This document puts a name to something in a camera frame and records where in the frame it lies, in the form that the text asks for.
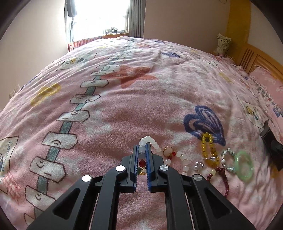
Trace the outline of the wooden windowsill desk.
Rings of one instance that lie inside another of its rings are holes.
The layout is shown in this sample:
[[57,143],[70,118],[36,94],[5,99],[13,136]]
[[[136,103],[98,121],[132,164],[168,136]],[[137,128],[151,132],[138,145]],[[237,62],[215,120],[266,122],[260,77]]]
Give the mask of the wooden windowsill desk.
[[120,37],[120,36],[129,36],[129,33],[107,34],[107,35],[101,36],[101,38],[103,38],[103,39],[107,39],[107,38],[117,38],[117,37]]

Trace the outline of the wooden headboard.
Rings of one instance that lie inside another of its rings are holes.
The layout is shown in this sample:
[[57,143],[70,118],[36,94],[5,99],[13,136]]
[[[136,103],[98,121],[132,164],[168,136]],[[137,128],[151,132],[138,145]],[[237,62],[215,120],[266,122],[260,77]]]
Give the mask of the wooden headboard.
[[282,81],[282,41],[262,8],[256,1],[230,1],[228,55],[248,74],[262,67]]

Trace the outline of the grey curtain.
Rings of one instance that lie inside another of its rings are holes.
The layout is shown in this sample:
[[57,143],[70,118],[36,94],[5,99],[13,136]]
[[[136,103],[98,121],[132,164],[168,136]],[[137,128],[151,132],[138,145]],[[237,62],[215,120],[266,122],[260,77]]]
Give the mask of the grey curtain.
[[130,0],[128,31],[130,37],[143,38],[146,0]]

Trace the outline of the pearl cluster charm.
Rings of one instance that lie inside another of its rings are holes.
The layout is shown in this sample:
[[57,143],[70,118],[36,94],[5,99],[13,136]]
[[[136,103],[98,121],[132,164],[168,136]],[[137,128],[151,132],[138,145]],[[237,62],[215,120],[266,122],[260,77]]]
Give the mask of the pearl cluster charm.
[[204,168],[204,163],[196,161],[194,165],[194,170],[199,172]]

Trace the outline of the dried flower bouquet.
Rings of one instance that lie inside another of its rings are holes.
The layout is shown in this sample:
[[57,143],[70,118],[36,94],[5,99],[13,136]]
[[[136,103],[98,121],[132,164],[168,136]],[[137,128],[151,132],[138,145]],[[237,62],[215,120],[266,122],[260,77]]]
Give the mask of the dried flower bouquet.
[[213,51],[215,55],[224,56],[229,48],[232,39],[222,34],[217,35],[217,47]]

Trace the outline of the pink patterned blanket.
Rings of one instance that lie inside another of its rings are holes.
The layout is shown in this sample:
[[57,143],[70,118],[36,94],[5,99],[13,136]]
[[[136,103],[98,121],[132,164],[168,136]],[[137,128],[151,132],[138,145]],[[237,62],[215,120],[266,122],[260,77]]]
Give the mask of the pink patterned blanket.
[[[260,134],[269,120],[282,141],[282,107],[249,75],[229,58],[162,40],[99,39],[67,53],[1,111],[1,209],[26,229],[83,175],[103,175],[148,140],[179,173],[212,174],[266,229],[282,205],[282,171]],[[248,183],[235,174],[241,150],[254,164]]]

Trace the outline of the pink pillow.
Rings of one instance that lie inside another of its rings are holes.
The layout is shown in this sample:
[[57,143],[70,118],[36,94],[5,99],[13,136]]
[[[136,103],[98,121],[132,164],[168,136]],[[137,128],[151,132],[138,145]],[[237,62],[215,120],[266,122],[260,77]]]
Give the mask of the pink pillow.
[[257,89],[263,98],[278,107],[282,107],[282,82],[280,80],[275,79],[262,67],[256,67],[249,76],[257,85]]

